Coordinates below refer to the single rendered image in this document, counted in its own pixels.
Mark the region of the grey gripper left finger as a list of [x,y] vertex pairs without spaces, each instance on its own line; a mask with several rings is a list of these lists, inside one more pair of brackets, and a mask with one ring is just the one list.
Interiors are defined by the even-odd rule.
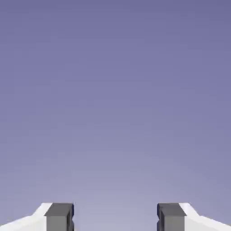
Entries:
[[73,203],[42,203],[36,211],[0,226],[0,231],[74,231]]

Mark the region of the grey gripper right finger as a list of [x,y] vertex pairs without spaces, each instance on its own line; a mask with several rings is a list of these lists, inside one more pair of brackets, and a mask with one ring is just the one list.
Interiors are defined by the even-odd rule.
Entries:
[[157,216],[157,231],[231,231],[231,225],[199,215],[190,203],[158,203]]

